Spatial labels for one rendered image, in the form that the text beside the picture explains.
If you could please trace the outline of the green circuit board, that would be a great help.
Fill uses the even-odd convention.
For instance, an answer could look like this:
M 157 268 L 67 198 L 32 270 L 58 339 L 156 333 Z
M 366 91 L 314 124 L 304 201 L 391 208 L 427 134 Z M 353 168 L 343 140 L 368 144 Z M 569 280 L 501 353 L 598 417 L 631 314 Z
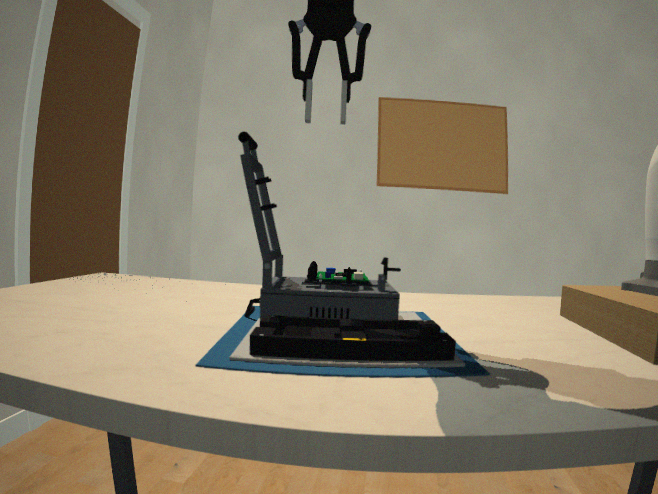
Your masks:
M 369 281 L 366 275 L 362 272 L 357 272 L 357 269 L 351 269 L 351 272 L 352 272 L 351 281 Z M 320 273 L 322 274 L 322 278 L 319 278 Z M 344 272 L 336 272 L 336 268 L 326 268 L 326 272 L 318 271 L 316 279 L 346 281 L 346 273 L 347 273 L 347 269 L 344 269 Z

